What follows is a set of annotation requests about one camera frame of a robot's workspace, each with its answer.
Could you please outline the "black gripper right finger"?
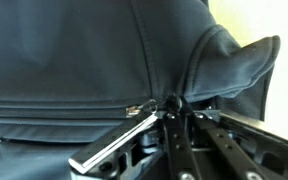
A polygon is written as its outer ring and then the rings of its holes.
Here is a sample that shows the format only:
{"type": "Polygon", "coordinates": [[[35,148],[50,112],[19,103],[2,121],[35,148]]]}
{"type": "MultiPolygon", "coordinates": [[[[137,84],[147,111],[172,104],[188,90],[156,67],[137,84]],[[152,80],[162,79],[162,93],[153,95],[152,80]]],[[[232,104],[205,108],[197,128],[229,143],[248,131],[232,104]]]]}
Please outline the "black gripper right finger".
{"type": "Polygon", "coordinates": [[[193,124],[193,147],[213,152],[216,167],[212,169],[222,172],[221,180],[274,180],[274,175],[257,165],[213,118],[196,112],[193,124]]]}

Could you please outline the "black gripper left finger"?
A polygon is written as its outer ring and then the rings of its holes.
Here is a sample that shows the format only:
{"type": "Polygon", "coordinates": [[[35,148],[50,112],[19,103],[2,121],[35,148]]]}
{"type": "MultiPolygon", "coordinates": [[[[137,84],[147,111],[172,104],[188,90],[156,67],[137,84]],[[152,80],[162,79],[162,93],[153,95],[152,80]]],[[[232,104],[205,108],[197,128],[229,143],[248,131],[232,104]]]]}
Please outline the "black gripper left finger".
{"type": "Polygon", "coordinates": [[[172,180],[201,180],[189,139],[179,115],[167,113],[163,119],[170,177],[172,180]]]}

